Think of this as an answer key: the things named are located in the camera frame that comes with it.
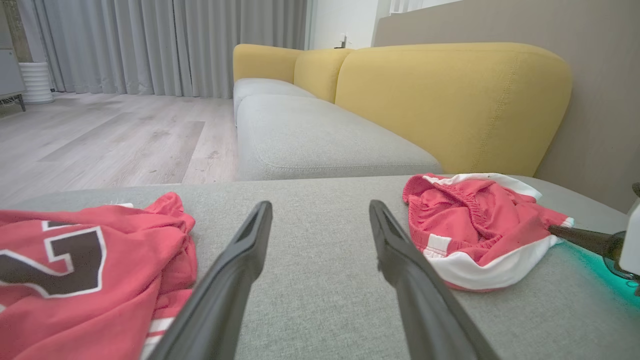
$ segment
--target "teal light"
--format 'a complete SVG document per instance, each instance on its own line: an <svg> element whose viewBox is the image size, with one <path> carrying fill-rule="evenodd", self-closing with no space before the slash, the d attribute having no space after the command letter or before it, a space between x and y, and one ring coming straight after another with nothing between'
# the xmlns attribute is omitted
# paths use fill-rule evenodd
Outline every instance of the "teal light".
<svg viewBox="0 0 640 360"><path fill-rule="evenodd" d="M563 242L557 246L568 249L575 256L575 259L584 265L585 272L591 272L594 275L594 280L611 289L620 300L640 308L640 297L634 295L636 289L627 285L627 280L613 275L604 265L602 256L568 242Z"/></svg>

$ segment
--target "cabinet leg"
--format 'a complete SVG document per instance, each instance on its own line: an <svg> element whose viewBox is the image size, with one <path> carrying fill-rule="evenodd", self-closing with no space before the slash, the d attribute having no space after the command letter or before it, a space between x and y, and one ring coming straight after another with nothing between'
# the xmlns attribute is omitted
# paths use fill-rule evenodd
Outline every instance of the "cabinet leg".
<svg viewBox="0 0 640 360"><path fill-rule="evenodd" d="M18 101L20 101L20 107L22 108L22 110L27 111L27 109L24 108L24 100L22 99L22 94L18 95Z"/></svg>

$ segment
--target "white planter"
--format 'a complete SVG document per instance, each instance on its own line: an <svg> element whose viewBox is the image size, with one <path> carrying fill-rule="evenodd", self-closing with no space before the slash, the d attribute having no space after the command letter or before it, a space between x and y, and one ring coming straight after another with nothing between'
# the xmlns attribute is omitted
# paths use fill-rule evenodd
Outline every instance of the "white planter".
<svg viewBox="0 0 640 360"><path fill-rule="evenodd" d="M47 63L20 63L22 79L27 92L22 94L25 104L53 102Z"/></svg>

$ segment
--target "white device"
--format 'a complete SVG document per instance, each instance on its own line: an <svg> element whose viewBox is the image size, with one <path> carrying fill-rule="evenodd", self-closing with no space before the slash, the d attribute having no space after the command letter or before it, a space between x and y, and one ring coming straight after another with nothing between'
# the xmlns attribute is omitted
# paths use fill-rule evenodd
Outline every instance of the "white device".
<svg viewBox="0 0 640 360"><path fill-rule="evenodd" d="M618 266L626 272L640 275L640 206L636 206L629 216L629 225Z"/></svg>

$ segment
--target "gray sofa cushion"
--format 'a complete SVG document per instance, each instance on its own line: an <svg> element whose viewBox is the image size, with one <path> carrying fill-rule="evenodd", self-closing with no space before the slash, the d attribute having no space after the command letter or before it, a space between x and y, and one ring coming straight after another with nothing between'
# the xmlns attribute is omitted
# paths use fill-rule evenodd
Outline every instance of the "gray sofa cushion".
<svg viewBox="0 0 640 360"><path fill-rule="evenodd" d="M198 276L260 200L273 203L262 275L253 285L236 359L408 359L395 291L377 269L368 206L384 201L407 230L408 176L251 181L54 193L18 209L79 210L174 191L196 219ZM627 217L542 180L540 203L604 233ZM602 258L562 243L522 281L491 293L455 291L502 359L636 359L640 298Z"/></svg>
<svg viewBox="0 0 640 360"><path fill-rule="evenodd" d="M282 80L246 78L236 81L234 84L234 116L237 117L238 107L245 97L249 95L291 95L313 97L310 92Z"/></svg>
<svg viewBox="0 0 640 360"><path fill-rule="evenodd" d="M237 126L240 180L441 172L420 147L320 99L253 95Z"/></svg>

